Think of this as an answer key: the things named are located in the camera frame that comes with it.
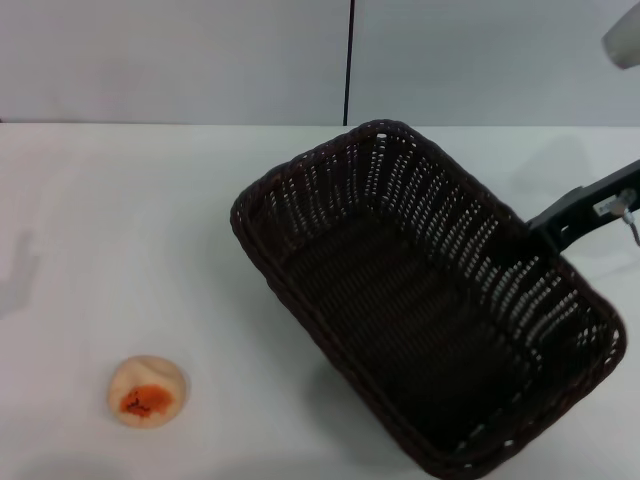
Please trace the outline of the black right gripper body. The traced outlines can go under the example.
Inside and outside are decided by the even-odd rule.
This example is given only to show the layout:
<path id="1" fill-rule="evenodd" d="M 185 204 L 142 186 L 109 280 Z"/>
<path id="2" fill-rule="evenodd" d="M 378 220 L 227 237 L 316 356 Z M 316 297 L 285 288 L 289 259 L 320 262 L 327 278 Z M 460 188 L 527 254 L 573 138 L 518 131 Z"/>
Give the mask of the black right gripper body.
<path id="1" fill-rule="evenodd" d="M 582 227 L 584 233 L 616 220 L 632 225 L 633 214 L 639 210 L 639 161 L 606 176 L 587 190 L 587 216 Z"/>

